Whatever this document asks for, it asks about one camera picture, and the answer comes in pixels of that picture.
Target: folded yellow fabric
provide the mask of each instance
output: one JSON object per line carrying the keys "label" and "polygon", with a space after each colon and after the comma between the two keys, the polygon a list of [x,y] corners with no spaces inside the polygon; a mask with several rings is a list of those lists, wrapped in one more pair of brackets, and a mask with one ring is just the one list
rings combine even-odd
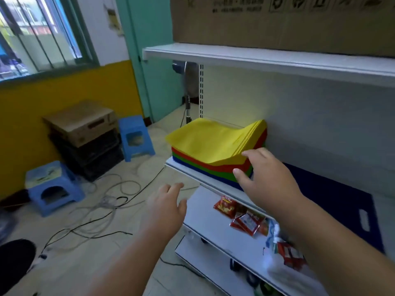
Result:
{"label": "folded yellow fabric", "polygon": [[246,158],[241,153],[253,148],[265,129],[264,120],[234,129],[198,118],[167,135],[166,140],[172,147],[206,164],[243,164]]}

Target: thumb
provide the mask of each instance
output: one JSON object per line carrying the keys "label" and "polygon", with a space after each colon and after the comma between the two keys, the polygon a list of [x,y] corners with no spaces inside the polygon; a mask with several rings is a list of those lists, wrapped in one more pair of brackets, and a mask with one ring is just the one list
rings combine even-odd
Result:
{"label": "thumb", "polygon": [[186,215],[186,199],[182,199],[178,204],[178,212],[180,212],[182,219],[184,219]]}
{"label": "thumb", "polygon": [[243,188],[244,192],[246,192],[249,186],[252,184],[252,181],[246,176],[246,174],[238,168],[233,169],[233,174],[237,182]]}

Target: plastic stool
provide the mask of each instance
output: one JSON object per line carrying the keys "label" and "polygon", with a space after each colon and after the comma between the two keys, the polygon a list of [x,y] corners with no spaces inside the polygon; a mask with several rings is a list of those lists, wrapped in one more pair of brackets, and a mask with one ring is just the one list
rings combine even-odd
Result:
{"label": "plastic stool", "polygon": [[118,123],[126,162],[130,162],[132,155],[135,154],[155,155],[151,138],[141,115],[121,118]]}
{"label": "plastic stool", "polygon": [[[60,206],[81,201],[85,195],[75,183],[76,176],[62,163],[54,161],[26,173],[25,187],[29,197],[37,205],[43,217],[51,214]],[[52,192],[52,201],[46,199],[46,193]]]}

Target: person's left hand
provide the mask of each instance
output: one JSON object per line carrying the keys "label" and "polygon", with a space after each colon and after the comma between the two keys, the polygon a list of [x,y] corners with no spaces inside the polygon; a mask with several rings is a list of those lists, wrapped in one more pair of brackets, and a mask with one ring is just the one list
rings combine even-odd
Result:
{"label": "person's left hand", "polygon": [[163,185],[147,199],[146,212],[140,223],[140,231],[152,232],[167,242],[179,231],[186,214],[186,199],[177,206],[177,197],[183,183]]}

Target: stack of non-woven bags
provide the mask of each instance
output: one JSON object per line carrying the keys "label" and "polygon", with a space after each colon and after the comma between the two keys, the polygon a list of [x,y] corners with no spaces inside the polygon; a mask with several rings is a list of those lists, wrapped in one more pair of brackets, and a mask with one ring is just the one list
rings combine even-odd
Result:
{"label": "stack of non-woven bags", "polygon": [[241,190],[233,169],[248,177],[252,165],[241,153],[265,144],[267,125],[259,120],[243,129],[198,118],[166,136],[174,161]]}

